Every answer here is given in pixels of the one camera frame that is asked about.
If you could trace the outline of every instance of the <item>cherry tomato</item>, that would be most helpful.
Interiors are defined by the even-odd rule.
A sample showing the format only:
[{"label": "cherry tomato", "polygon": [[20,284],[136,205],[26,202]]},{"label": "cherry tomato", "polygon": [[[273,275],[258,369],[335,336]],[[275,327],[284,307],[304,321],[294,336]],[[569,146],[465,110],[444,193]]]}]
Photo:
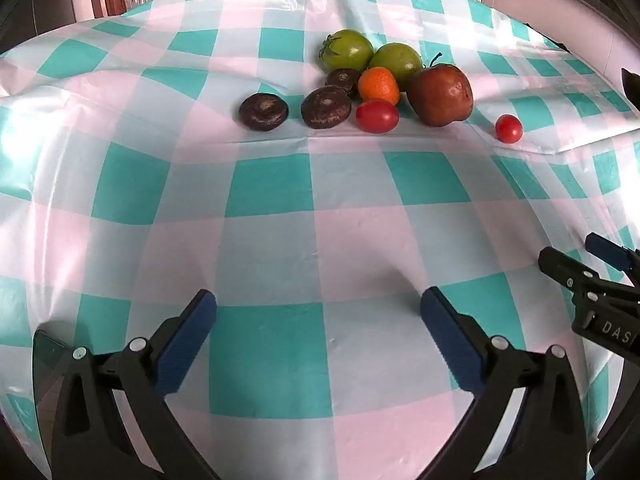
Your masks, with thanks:
[{"label": "cherry tomato", "polygon": [[358,127],[370,134],[386,134],[396,127],[399,120],[396,107],[384,99],[364,101],[356,108]]},{"label": "cherry tomato", "polygon": [[522,123],[517,117],[503,115],[495,121],[495,134],[500,142],[515,144],[522,138]]}]

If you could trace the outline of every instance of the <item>orange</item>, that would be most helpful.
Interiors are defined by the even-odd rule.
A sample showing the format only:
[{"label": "orange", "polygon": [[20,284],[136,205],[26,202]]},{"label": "orange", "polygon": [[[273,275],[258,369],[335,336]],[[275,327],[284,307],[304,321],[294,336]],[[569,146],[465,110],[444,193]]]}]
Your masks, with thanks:
[{"label": "orange", "polygon": [[364,101],[384,99],[393,106],[400,100],[400,89],[391,70],[376,66],[365,70],[358,79],[358,93]]}]

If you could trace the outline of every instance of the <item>white wall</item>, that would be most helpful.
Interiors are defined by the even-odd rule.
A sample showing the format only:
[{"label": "white wall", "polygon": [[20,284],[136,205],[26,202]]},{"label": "white wall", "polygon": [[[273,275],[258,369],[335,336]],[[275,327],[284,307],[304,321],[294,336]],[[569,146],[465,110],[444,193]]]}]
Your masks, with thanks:
[{"label": "white wall", "polygon": [[485,0],[485,3],[564,43],[621,92],[620,69],[640,73],[640,48],[578,0]]}]

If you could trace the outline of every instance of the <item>tablecloth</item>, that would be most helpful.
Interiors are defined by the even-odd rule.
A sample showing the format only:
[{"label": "tablecloth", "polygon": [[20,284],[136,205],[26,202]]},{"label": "tablecloth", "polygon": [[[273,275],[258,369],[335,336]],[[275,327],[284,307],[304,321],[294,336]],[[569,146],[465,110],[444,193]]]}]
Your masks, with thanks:
[{"label": "tablecloth", "polygon": [[[386,136],[307,128],[318,49],[346,27],[443,53],[471,118],[427,128],[403,100]],[[257,91],[290,108],[267,134],[235,116]],[[582,244],[638,242],[638,126],[586,63],[474,0],[154,0],[34,38],[0,57],[2,414],[48,472],[34,330],[117,351],[208,288],[218,322],[167,403],[223,478],[410,480],[470,402],[418,316],[438,285],[517,348],[563,345],[593,436],[621,363],[572,333],[536,259],[622,280]]]}]

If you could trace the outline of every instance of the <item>blue gripper pad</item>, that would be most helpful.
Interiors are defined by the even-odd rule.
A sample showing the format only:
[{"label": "blue gripper pad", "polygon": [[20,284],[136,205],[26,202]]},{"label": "blue gripper pad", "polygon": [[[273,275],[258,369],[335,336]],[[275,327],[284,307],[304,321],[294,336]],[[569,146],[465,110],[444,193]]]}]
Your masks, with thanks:
[{"label": "blue gripper pad", "polygon": [[482,358],[456,319],[459,314],[437,287],[422,295],[420,316],[460,388],[479,394],[484,384]]},{"label": "blue gripper pad", "polygon": [[191,312],[182,320],[178,331],[156,361],[155,389],[161,397],[174,394],[180,389],[204,340],[216,322],[216,298],[209,291],[204,291],[197,303],[190,304],[187,310],[190,307]]},{"label": "blue gripper pad", "polygon": [[584,240],[584,248],[596,258],[608,263],[617,270],[629,270],[631,261],[626,249],[603,238],[596,233],[590,233]]}]

